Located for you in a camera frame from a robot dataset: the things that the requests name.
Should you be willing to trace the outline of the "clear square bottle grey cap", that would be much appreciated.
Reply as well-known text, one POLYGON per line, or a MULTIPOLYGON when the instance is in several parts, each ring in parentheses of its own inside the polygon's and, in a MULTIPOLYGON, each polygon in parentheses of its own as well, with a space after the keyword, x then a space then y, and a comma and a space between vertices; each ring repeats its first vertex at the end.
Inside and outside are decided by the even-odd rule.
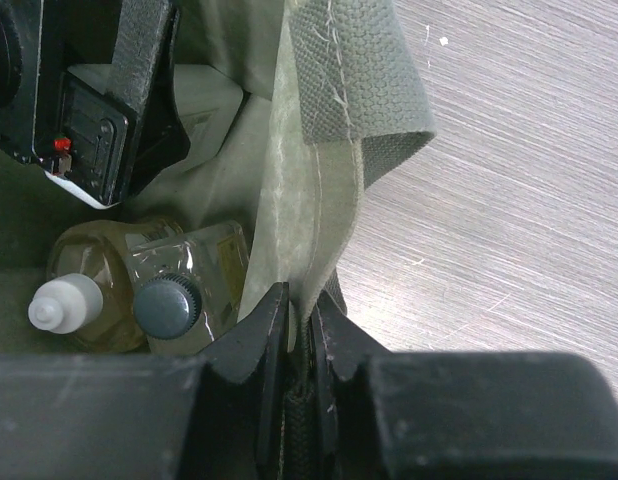
POLYGON ((125 262, 151 353, 194 355, 236 325, 249 262, 237 222, 134 246, 125 262))

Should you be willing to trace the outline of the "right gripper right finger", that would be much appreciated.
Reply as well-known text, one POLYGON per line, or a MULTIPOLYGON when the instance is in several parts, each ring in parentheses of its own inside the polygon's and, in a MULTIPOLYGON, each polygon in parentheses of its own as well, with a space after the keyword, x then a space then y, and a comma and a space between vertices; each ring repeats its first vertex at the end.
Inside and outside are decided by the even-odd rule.
POLYGON ((618 479, 618 403, 565 352, 393 353, 322 293, 323 479, 618 479))

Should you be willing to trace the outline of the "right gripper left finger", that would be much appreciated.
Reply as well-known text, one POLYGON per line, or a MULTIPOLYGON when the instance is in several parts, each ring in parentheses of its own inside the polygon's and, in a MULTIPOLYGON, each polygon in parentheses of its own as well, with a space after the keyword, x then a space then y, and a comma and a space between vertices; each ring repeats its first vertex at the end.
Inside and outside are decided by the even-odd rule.
POLYGON ((275 479, 289 288, 193 356, 0 356, 0 479, 275 479))

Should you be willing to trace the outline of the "amber liquid bottle white cap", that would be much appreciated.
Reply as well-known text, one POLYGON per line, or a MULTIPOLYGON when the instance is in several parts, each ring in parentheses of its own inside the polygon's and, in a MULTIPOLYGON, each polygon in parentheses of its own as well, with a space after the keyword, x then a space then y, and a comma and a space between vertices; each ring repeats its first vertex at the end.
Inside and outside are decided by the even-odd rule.
POLYGON ((146 344, 132 314, 133 287, 125 264, 129 251, 183 232, 174 220, 138 223, 96 220, 66 230, 54 244, 47 281, 28 306, 39 330, 69 335, 86 351, 125 353, 146 344))

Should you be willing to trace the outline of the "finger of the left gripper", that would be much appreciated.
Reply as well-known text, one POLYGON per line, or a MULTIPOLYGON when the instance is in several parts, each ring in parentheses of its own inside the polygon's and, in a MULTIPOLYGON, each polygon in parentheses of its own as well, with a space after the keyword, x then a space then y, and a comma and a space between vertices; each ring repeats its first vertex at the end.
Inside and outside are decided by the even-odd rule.
POLYGON ((119 203, 183 160, 190 140, 177 112, 174 47, 176 1, 124 1, 106 96, 129 122, 122 153, 108 167, 107 195, 119 203))

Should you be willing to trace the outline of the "olive green canvas bag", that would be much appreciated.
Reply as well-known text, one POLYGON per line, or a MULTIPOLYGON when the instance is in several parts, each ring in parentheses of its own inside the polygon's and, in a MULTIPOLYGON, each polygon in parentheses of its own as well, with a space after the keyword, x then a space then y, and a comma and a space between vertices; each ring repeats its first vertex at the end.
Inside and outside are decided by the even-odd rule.
POLYGON ((242 320, 277 281, 307 323, 364 190, 435 136, 392 1, 180 1, 175 60, 210 64, 251 94, 218 156, 161 173, 96 213, 0 152, 0 353, 77 351, 28 326, 26 304, 66 229, 168 215, 195 230, 237 220, 251 246, 242 320))

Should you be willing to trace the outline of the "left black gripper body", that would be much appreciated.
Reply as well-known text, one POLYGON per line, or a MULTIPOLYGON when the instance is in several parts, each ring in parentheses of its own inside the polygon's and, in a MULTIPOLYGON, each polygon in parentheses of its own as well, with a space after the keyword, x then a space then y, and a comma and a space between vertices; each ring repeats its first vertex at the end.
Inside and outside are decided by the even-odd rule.
POLYGON ((96 209, 123 201, 129 110, 106 90, 119 1, 0 1, 0 150, 96 209))

